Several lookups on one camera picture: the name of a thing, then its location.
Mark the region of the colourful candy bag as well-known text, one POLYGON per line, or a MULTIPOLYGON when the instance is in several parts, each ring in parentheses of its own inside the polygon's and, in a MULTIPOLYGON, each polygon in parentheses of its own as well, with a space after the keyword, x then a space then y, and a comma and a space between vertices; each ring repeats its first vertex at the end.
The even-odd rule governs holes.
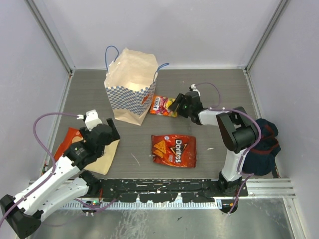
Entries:
POLYGON ((169 106, 175 101, 175 98, 154 95, 150 107, 150 113, 154 115, 177 117, 177 112, 171 111, 169 106))

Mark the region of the red Doritos bag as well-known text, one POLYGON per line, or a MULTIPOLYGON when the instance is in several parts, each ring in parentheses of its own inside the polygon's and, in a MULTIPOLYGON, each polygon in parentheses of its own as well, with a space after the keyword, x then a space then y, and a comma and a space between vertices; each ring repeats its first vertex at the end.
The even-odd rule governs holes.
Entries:
POLYGON ((195 168, 197 162, 196 138, 190 135, 152 135, 152 156, 156 164, 195 168))

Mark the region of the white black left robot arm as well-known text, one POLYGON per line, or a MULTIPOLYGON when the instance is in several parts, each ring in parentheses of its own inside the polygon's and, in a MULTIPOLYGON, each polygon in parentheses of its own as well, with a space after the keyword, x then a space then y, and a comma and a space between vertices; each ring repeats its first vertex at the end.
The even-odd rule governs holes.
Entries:
POLYGON ((56 163, 24 191, 0 200, 4 219, 20 239, 33 234, 55 210, 78 197, 98 195, 101 182, 85 167, 120 139, 111 118, 93 128, 80 128, 83 140, 71 144, 56 163))

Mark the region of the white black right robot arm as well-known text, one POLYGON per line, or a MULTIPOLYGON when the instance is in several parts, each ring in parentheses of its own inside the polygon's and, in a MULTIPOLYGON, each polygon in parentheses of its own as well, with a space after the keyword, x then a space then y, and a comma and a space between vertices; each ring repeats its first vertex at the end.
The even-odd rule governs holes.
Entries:
POLYGON ((203 107, 198 91, 179 94, 168 108, 179 116, 190 118, 197 125, 219 127, 227 153, 217 184, 222 195, 232 195, 241 185, 241 170, 246 154, 261 139, 261 130, 256 121, 243 107, 220 110, 203 107))

